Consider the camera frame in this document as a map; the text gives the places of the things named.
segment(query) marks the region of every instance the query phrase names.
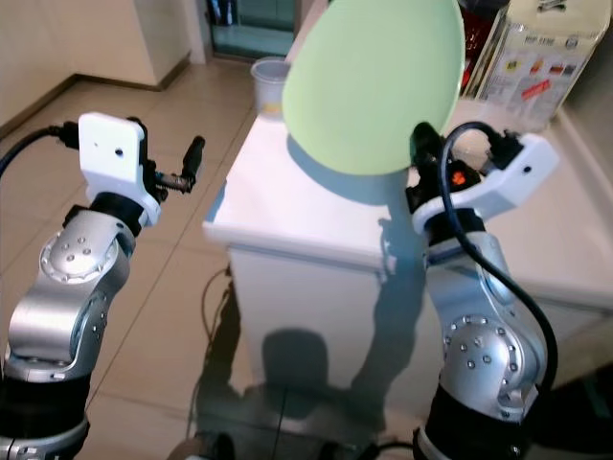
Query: glass door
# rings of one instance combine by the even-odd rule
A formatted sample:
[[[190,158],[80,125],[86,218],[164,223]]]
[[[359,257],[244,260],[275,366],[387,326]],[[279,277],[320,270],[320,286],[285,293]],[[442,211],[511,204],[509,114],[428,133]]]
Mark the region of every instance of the glass door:
[[[294,40],[296,0],[203,0],[213,49],[242,58],[285,56]]]

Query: white wall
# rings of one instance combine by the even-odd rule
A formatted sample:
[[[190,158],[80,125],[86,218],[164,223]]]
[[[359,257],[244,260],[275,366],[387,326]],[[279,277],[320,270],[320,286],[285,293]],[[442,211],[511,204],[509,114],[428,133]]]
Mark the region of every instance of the white wall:
[[[176,0],[134,0],[134,7],[159,82],[190,51],[183,5]]]
[[[0,0],[0,126],[72,74],[44,1]]]
[[[604,35],[579,77],[568,101],[568,113],[613,182],[613,28]]]
[[[211,28],[206,19],[207,6],[204,0],[182,0],[185,25],[190,41],[190,62],[204,64],[213,51]]]
[[[73,73],[156,84],[133,2],[41,2]]]

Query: baseboard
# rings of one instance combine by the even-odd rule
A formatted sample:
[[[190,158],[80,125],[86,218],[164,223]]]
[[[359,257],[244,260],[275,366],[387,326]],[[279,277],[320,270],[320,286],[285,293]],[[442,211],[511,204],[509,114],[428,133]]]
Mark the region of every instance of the baseboard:
[[[77,74],[80,81],[91,81],[93,83],[112,84],[131,89],[143,89],[145,91],[164,91],[170,84],[190,65],[190,54],[187,53],[157,84],[145,84],[134,81],[108,79],[106,77],[95,77],[92,75]]]
[[[12,131],[16,130],[18,127],[27,122],[31,117],[35,115],[38,110],[43,108],[45,105],[50,103],[53,99],[59,96],[61,93],[70,88],[75,82],[79,79],[77,75],[71,75],[66,80],[62,81],[60,84],[57,84],[52,89],[43,94],[36,101],[28,105],[22,111],[20,111],[17,115],[9,119],[6,123],[0,126],[0,139],[9,135]]]
[[[36,112],[41,110],[45,105],[53,101],[57,96],[70,88],[77,81],[92,81],[94,83],[112,84],[124,88],[143,89],[146,91],[164,91],[170,84],[181,75],[181,73],[190,65],[190,54],[187,53],[170,71],[160,80],[158,84],[144,84],[133,81],[106,79],[104,77],[94,77],[91,75],[74,74],[56,85],[51,90],[47,91],[36,101],[28,105],[17,115],[12,117],[6,123],[0,126],[0,139],[9,135],[12,131],[27,122]]]

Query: beige floor tile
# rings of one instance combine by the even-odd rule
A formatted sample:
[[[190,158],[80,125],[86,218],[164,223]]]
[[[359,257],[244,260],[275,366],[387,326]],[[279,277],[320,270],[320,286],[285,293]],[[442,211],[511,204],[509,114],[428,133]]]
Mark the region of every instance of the beige floor tile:
[[[157,155],[152,159],[155,160],[158,171],[181,173],[182,163],[180,158]],[[204,170],[190,194],[182,195],[179,192],[169,191],[168,199],[162,203],[162,216],[159,222],[153,227],[143,229],[138,237],[139,241],[177,243],[211,185],[218,167],[219,163],[215,160],[207,160]],[[89,206],[85,189],[85,185],[81,186],[64,202],[55,214],[54,221],[62,223],[66,214],[75,204]]]
[[[205,159],[222,160],[249,108],[199,99],[170,96],[144,117],[151,156],[161,153],[182,158],[196,135],[207,141]]]
[[[39,218],[27,218],[9,213],[0,218],[0,274],[19,256],[45,225]]]
[[[67,121],[76,122],[80,115],[79,102],[83,95],[84,92],[79,90],[79,83],[71,86],[36,112],[32,118],[19,127],[19,131],[23,131],[22,134],[27,134],[40,127],[61,125]]]
[[[185,435],[184,413],[107,395],[96,396],[88,417],[79,460],[164,460]]]
[[[234,138],[234,141],[232,141],[232,145],[228,149],[228,152],[223,157],[223,161],[225,163],[234,163],[234,160],[237,158],[240,148],[244,144],[245,139],[247,138],[247,135],[249,134],[249,131],[251,130],[251,127],[253,126],[257,117],[258,114],[256,113],[255,108],[251,108],[251,110],[249,110],[245,116],[245,119],[238,130],[238,134]]]
[[[98,356],[96,369],[92,374],[90,399],[102,382],[104,374],[119,351],[147,296],[158,281],[171,252],[172,245],[170,244],[136,242],[136,251],[130,262],[130,276],[115,297],[108,314],[108,325],[104,332],[102,349]]]
[[[0,337],[2,341],[0,345],[2,350],[6,346],[12,312],[19,299],[34,283],[38,273],[40,249],[58,230],[60,230],[60,225],[56,223],[45,224],[2,275],[0,286],[2,289],[2,297],[0,297],[0,310],[2,311],[0,317]]]
[[[82,183],[79,154],[54,139],[41,139],[24,149],[2,176],[0,208],[50,219]]]
[[[122,88],[111,84],[89,83],[83,85],[76,108],[84,112],[101,112],[115,117],[145,117],[165,94],[159,91]],[[74,117],[80,113],[73,112]]]
[[[105,394],[189,410],[208,344],[201,320],[203,290],[226,265],[219,256],[175,250],[102,382]],[[211,283],[205,299],[209,323],[227,283],[223,277]],[[246,345],[239,339],[239,323],[235,318],[223,324],[229,331],[219,336],[211,351],[216,365],[206,368],[198,409],[247,424],[275,426],[281,392],[247,390],[254,378]]]
[[[192,65],[168,90],[175,99],[203,99],[215,103],[250,107],[254,99],[251,65],[214,60]]]
[[[188,224],[183,237],[179,241],[180,247],[197,249],[200,251],[207,251],[216,254],[225,254],[225,246],[217,241],[209,239],[204,233],[202,228],[202,222],[207,219],[209,213],[214,212],[216,206],[218,206],[223,199],[222,188],[225,185],[226,176],[231,168],[230,163],[222,163],[216,172],[216,176],[211,182],[211,186],[207,190],[200,201],[199,206],[193,213],[192,219]]]

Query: power cord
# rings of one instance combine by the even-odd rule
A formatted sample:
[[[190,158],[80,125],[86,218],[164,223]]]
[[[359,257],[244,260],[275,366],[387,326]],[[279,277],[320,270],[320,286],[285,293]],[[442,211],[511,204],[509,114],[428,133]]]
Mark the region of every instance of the power cord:
[[[376,444],[370,444],[362,453],[360,453],[360,456],[357,457],[357,460],[375,460],[385,450],[391,449],[406,449],[409,451],[413,451],[413,445],[410,443],[401,443],[398,441],[385,443],[380,446]]]
[[[226,288],[225,291],[223,292],[221,300],[219,301],[219,304],[216,307],[212,325],[209,325],[209,321],[207,320],[207,316],[206,316],[207,293],[209,292],[209,289],[213,285],[213,282],[219,276],[223,274],[225,274],[227,277],[232,276],[232,273],[230,271],[230,266],[227,266],[226,268],[222,268],[221,270],[218,270],[217,272],[215,272],[215,274],[209,279],[209,281],[207,282],[206,286],[204,287],[202,291],[200,318],[202,320],[202,327],[204,328],[204,333],[206,334],[207,340],[208,340],[207,348],[206,348],[206,351],[204,352],[205,359],[211,352],[211,347],[213,345],[213,340],[215,338],[215,332],[217,329],[217,322],[219,320],[219,314],[221,312],[221,308],[225,304],[228,296],[230,295],[230,289]],[[190,439],[190,437],[192,436],[192,425],[193,425],[193,419],[195,418],[195,415],[196,415],[195,405],[196,405],[196,399],[198,397],[199,389],[200,389],[200,379],[196,381],[195,386],[193,387],[192,398],[190,400],[190,413],[188,415],[188,423],[187,423],[187,428],[185,430],[185,439]]]
[[[458,214],[453,206],[453,202],[451,201],[451,185],[447,172],[447,166],[451,158],[451,151],[458,138],[472,129],[477,129],[486,134],[491,147],[491,153],[494,156],[504,156],[508,150],[516,150],[518,147],[521,148],[521,145],[514,136],[509,134],[506,136],[501,136],[491,126],[481,122],[464,123],[451,131],[443,146],[443,154],[439,162],[438,175],[439,190],[441,191],[441,197],[443,199],[445,215],[447,216],[447,220],[449,221],[449,225],[451,226],[456,239],[460,243],[460,246],[465,253],[483,270],[491,274],[510,292],[512,292],[513,295],[515,295],[515,297],[517,297],[530,311],[542,330],[547,348],[547,366],[545,368],[545,374],[543,376],[543,381],[539,386],[539,390],[540,394],[546,394],[551,391],[554,385],[554,380],[556,379],[557,342],[554,330],[552,329],[547,316],[545,316],[545,313],[543,313],[530,294],[521,288],[521,286],[519,286],[509,275],[504,273],[496,265],[486,259],[470,242],[464,228],[460,223],[460,220],[458,219]]]
[[[2,178],[2,174],[7,170],[12,160],[24,148],[47,136],[58,138],[69,149],[79,149],[79,125],[75,122],[66,122],[62,126],[48,126],[43,129],[37,129],[18,141],[0,158],[0,178]]]

